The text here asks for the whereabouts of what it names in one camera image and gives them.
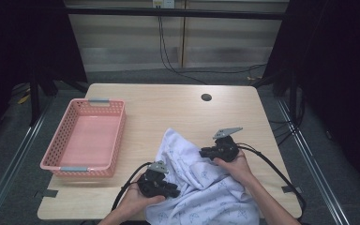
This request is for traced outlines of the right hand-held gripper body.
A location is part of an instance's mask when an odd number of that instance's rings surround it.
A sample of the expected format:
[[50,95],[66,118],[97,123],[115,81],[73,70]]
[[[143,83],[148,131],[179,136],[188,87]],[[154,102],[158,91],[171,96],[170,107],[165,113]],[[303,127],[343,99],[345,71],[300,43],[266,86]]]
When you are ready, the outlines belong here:
[[231,135],[240,130],[242,130],[241,127],[222,128],[218,130],[213,136],[216,145],[207,150],[206,156],[211,160],[220,158],[225,162],[234,161],[239,153],[239,149]]

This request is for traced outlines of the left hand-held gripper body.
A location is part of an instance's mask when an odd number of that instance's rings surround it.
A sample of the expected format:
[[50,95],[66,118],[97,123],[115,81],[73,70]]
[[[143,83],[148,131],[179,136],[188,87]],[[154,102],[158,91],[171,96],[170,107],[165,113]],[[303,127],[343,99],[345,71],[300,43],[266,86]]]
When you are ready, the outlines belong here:
[[164,180],[168,172],[166,164],[162,160],[148,165],[146,171],[137,181],[137,185],[142,195],[146,198],[156,196],[168,198],[171,195],[171,189]]

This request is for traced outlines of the white printed cloth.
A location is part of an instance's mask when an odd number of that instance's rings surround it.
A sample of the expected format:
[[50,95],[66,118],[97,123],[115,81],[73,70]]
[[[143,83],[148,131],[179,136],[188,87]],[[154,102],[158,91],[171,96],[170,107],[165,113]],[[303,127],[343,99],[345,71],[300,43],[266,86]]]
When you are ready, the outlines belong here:
[[259,225],[253,198],[226,170],[199,154],[200,148],[174,129],[163,135],[156,160],[166,164],[166,181],[176,184],[176,198],[148,206],[151,225]]

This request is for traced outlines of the pink plastic basket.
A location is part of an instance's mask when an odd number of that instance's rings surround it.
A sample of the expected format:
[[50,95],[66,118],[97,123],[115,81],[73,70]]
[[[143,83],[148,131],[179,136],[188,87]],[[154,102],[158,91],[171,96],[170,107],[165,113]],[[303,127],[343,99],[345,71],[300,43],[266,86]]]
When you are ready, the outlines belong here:
[[125,122],[122,100],[72,99],[40,168],[65,177],[113,176]]

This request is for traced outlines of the person's left hand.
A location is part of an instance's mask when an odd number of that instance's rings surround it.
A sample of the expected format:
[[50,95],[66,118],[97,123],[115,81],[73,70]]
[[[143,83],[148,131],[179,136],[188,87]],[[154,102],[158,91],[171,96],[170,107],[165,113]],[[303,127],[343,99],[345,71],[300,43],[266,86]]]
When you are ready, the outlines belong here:
[[140,213],[147,206],[162,203],[165,200],[166,198],[161,195],[147,198],[141,194],[137,184],[131,184],[127,188],[127,193],[118,204],[117,210],[126,218],[130,218]]

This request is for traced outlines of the person's right hand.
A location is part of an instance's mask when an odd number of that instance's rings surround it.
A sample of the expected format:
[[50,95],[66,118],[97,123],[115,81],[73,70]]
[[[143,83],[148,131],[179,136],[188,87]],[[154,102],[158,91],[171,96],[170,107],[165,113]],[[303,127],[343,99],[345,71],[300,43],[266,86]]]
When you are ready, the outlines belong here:
[[229,172],[230,175],[245,188],[248,188],[255,179],[243,151],[240,151],[231,162],[226,162],[218,157],[214,158],[214,162]]

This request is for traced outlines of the black curtain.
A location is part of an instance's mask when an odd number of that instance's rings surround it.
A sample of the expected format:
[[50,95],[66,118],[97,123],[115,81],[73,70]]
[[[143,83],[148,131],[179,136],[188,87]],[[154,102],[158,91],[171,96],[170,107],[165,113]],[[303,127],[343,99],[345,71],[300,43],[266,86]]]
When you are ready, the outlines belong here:
[[12,88],[30,84],[32,71],[48,96],[56,81],[87,81],[69,16],[54,12],[64,7],[64,0],[0,0],[0,119]]
[[289,0],[261,84],[298,84],[360,173],[360,0]]

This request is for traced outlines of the black horizontal bar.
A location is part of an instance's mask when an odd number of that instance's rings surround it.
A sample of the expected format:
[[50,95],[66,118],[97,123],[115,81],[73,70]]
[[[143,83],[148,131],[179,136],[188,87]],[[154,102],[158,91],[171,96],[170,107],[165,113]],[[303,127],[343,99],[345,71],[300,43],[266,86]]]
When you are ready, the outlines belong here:
[[291,16],[286,13],[277,13],[277,12],[249,12],[249,11],[172,9],[172,8],[66,7],[65,12],[68,14],[84,14],[84,15],[161,16],[161,17],[184,17],[184,18],[275,20],[275,21],[283,21],[291,18]]

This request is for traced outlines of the black stand leg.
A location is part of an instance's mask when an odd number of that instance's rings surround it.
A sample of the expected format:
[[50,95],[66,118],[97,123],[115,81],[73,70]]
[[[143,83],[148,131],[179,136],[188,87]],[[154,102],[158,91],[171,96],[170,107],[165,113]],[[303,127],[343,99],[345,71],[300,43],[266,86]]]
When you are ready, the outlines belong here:
[[39,118],[39,94],[38,94],[38,80],[34,71],[30,73],[30,97],[31,97],[31,121],[30,126],[33,126]]

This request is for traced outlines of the metal floor rail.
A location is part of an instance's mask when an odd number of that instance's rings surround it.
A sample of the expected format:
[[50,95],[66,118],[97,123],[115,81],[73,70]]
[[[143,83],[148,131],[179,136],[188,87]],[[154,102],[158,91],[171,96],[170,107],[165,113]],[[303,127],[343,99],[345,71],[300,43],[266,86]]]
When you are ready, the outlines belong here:
[[54,97],[46,97],[40,112],[37,113],[37,118],[32,117],[30,122],[26,123],[27,130],[22,137],[22,141],[18,145],[12,145],[15,152],[10,158],[10,161],[7,163],[5,172],[0,176],[0,208],[7,197],[13,181],[23,165],[35,138],[39,134],[39,131],[44,123],[46,113],[51,107],[53,100]]
[[277,104],[283,117],[288,121],[291,134],[296,142],[298,149],[303,156],[304,161],[320,191],[322,198],[337,225],[351,225],[346,214],[338,201],[337,196],[328,184],[317,160],[315,159],[311,149],[300,128],[291,121],[291,110],[283,98],[277,99]]

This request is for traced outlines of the white wall outlet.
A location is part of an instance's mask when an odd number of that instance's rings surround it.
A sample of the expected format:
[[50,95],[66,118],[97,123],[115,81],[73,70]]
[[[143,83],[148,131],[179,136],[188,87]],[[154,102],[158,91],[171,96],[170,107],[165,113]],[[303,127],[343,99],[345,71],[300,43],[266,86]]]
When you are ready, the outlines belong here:
[[174,0],[152,0],[153,8],[175,8]]

